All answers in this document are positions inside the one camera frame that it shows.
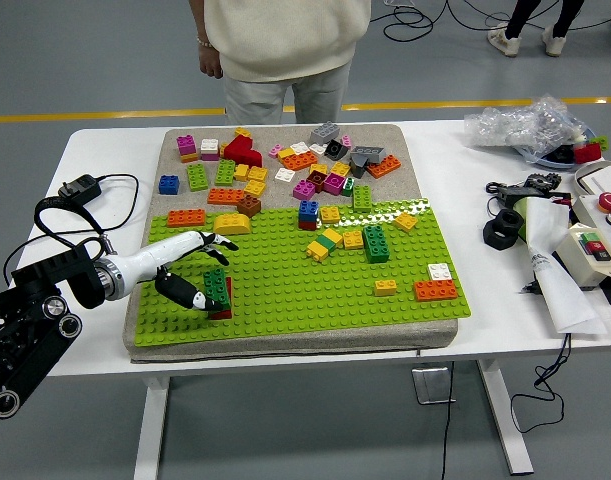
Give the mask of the person's right hand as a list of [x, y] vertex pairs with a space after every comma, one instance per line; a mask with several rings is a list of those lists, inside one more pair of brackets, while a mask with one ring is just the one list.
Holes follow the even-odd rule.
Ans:
[[215, 48], [200, 45], [198, 55], [199, 69], [203, 74], [214, 79], [223, 77], [220, 54]]

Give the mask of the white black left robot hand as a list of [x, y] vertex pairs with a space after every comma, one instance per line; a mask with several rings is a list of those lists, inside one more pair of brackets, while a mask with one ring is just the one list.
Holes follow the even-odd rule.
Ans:
[[237, 245], [217, 233], [188, 231], [143, 247], [130, 256], [109, 255], [105, 260], [112, 263], [115, 269], [114, 291], [106, 298], [124, 298], [138, 283], [153, 281], [161, 295], [184, 308], [215, 312], [226, 310], [222, 302], [207, 297], [188, 281], [167, 271], [172, 263], [196, 251], [204, 252], [227, 266], [228, 260], [215, 245], [224, 245], [231, 251], [238, 250]]

